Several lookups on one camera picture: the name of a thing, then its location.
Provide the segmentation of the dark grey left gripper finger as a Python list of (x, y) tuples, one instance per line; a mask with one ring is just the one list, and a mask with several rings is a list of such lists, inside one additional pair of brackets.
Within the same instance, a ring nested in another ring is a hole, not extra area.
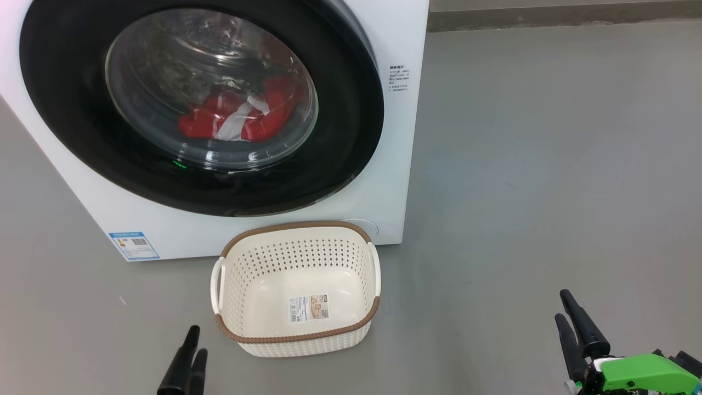
[(208, 350), (201, 348), (195, 353), (195, 359), (190, 367), (190, 377), (185, 393), (188, 395), (203, 395), (206, 381)]
[(161, 380), (158, 394), (186, 394), (190, 385), (191, 363), (195, 357), (199, 338), (200, 327), (191, 326)]

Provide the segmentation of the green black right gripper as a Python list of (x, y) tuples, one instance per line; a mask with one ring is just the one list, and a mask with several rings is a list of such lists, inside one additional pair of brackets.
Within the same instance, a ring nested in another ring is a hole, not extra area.
[[(554, 316), (571, 394), (700, 394), (700, 360), (657, 349), (632, 357), (607, 357), (611, 345), (567, 289), (560, 290), (566, 313)], [(586, 365), (584, 358), (594, 359)]]

